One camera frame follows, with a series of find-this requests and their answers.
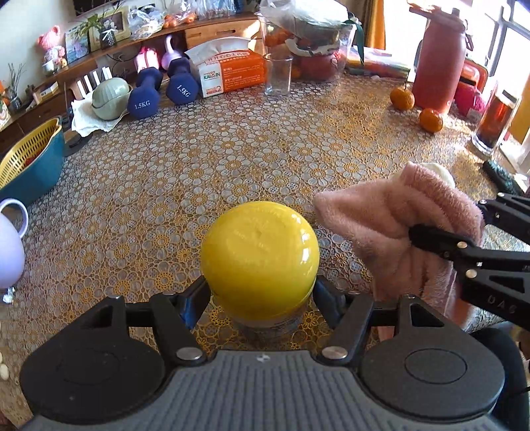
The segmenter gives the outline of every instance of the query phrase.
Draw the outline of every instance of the yellow lid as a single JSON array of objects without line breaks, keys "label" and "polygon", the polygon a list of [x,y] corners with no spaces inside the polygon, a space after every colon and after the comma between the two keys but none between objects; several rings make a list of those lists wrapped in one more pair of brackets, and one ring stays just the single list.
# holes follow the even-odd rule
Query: yellow lid
[{"label": "yellow lid", "polygon": [[310,295],[319,245],[310,224],[275,202],[248,202],[224,213],[202,243],[201,270],[234,318],[288,314]]}]

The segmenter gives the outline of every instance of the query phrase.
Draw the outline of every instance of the blue bowl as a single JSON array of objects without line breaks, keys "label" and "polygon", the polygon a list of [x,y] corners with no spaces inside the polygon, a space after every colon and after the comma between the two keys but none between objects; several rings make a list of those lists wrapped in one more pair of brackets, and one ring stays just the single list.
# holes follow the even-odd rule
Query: blue bowl
[{"label": "blue bowl", "polygon": [[0,201],[12,197],[28,206],[48,193],[63,171],[64,146],[65,137],[61,129],[29,166],[0,188]]}]

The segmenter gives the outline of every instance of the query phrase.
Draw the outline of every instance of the picture frame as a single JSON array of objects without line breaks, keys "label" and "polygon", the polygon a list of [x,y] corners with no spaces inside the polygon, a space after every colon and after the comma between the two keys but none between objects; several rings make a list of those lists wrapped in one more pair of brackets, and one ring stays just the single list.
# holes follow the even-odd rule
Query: picture frame
[{"label": "picture frame", "polygon": [[[107,11],[102,13],[100,19],[102,22],[111,21],[113,28],[116,28],[118,31],[114,33],[116,42],[119,42],[124,39],[128,39],[131,36],[131,31],[129,28],[129,21],[127,20],[127,14],[129,13],[129,6],[121,6],[115,11]],[[90,39],[90,52],[97,51],[101,49],[99,32],[95,28],[90,28],[89,30],[89,39]]]},{"label": "picture frame", "polygon": [[88,34],[80,35],[79,26],[65,32],[66,61],[74,62],[90,53]]}]

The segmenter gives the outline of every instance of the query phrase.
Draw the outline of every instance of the yellow floral tablecloth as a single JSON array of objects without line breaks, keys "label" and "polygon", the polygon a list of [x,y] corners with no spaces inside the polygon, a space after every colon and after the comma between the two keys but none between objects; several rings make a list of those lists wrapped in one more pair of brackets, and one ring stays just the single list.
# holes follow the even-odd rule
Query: yellow floral tablecloth
[{"label": "yellow floral tablecloth", "polygon": [[[152,118],[94,135],[29,208],[25,272],[14,304],[3,307],[0,351],[11,375],[0,382],[0,409],[18,426],[31,417],[18,380],[25,358],[105,295],[134,302],[183,291],[200,275],[209,226],[239,203],[294,208],[315,229],[320,273],[342,289],[369,291],[371,276],[350,243],[315,223],[316,192],[386,177],[412,160],[443,164],[474,200],[493,197],[481,160],[466,148],[468,126],[450,117],[437,135],[423,132],[417,111],[389,106],[396,85],[345,76],[294,84],[281,99],[254,87],[180,108],[165,101]],[[488,232],[486,246],[502,246],[505,236]],[[488,319],[478,313],[472,325]],[[131,335],[155,345],[150,331]],[[214,303],[195,335],[207,351],[250,347]],[[328,335],[311,305],[289,341],[261,348],[316,350]]]}]

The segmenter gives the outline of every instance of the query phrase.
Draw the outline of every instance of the white mug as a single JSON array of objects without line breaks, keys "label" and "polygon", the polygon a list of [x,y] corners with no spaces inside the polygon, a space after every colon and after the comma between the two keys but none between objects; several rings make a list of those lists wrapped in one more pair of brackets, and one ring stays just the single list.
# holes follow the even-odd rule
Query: white mug
[{"label": "white mug", "polygon": [[[8,205],[17,205],[22,210],[23,222],[19,232],[9,219],[1,214]],[[21,238],[28,229],[28,219],[28,211],[22,202],[16,199],[0,202],[0,289],[8,289],[22,276],[25,254]]]},{"label": "white mug", "polygon": [[55,72],[55,63],[50,60],[42,65],[42,71],[45,76],[52,76]]}]

